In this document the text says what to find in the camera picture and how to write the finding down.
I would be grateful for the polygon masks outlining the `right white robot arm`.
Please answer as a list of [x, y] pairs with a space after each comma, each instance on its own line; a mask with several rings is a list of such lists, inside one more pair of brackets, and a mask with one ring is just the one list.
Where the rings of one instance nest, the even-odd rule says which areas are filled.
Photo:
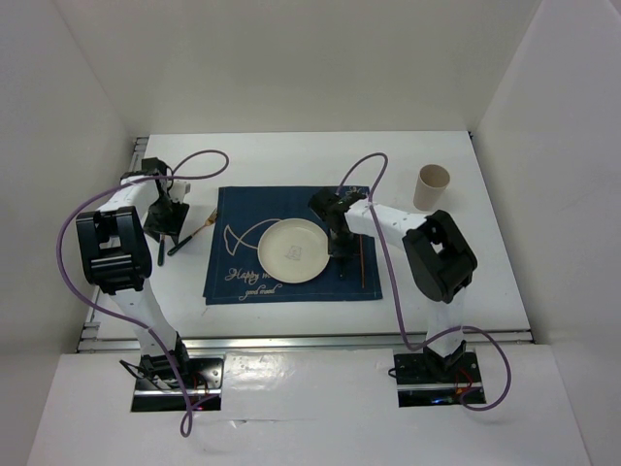
[[477, 259], [451, 215], [411, 214], [380, 205], [358, 192], [344, 196], [329, 188], [317, 191], [310, 209], [329, 230], [328, 252], [340, 262], [353, 256], [364, 237], [402, 250], [413, 282], [429, 301], [423, 368], [435, 381], [446, 380], [462, 359], [465, 291], [472, 283]]

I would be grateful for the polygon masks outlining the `copper spoon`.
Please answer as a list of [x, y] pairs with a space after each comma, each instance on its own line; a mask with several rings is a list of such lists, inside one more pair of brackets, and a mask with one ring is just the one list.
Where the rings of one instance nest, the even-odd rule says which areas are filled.
[[359, 243], [359, 261], [360, 261], [361, 288], [365, 289], [365, 287], [366, 287], [366, 270], [365, 270], [364, 240], [363, 240], [362, 235], [358, 235], [358, 243]]

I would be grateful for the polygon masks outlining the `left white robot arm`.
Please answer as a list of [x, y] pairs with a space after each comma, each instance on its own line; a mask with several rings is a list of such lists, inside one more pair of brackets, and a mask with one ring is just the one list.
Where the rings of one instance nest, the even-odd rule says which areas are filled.
[[161, 247], [168, 238], [177, 244], [189, 211], [183, 197], [190, 186], [163, 178], [171, 173], [165, 162], [146, 158], [139, 171], [123, 175], [122, 190], [98, 210], [76, 219], [87, 281], [111, 296], [133, 322], [141, 359], [128, 369], [159, 389], [185, 385], [193, 367], [149, 282], [152, 260], [147, 238]]

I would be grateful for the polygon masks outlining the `beige paper cup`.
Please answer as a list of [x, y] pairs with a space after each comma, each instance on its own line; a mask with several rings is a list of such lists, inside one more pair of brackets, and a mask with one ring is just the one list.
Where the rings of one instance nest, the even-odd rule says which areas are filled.
[[448, 171], [437, 164], [423, 166], [418, 172], [413, 205], [421, 211], [432, 210], [450, 183]]

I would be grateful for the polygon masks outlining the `cream round plate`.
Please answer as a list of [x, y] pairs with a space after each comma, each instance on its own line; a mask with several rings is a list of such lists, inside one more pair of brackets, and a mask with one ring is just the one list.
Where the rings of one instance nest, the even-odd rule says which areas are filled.
[[261, 236], [257, 257], [263, 270], [283, 283], [306, 283], [327, 267], [328, 237], [314, 222], [302, 218], [283, 219]]

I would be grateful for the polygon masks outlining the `gold knife green handle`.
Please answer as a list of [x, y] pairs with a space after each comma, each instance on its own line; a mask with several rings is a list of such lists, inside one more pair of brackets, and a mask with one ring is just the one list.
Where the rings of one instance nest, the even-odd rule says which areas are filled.
[[341, 281], [344, 281], [346, 279], [346, 259], [340, 258], [338, 260], [338, 264], [339, 264], [339, 279]]

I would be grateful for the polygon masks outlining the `dark blue cloth placemat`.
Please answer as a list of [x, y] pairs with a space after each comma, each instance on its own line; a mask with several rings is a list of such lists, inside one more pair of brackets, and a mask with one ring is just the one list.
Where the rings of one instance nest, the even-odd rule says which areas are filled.
[[321, 221], [308, 203], [317, 186], [227, 186], [218, 190], [217, 220], [204, 286], [208, 305], [278, 302], [373, 301], [382, 298], [376, 246], [365, 237], [366, 287], [361, 288], [359, 243], [346, 262], [346, 279], [330, 260], [315, 279], [300, 284], [273, 279], [261, 267], [257, 247], [272, 224], [288, 218]]

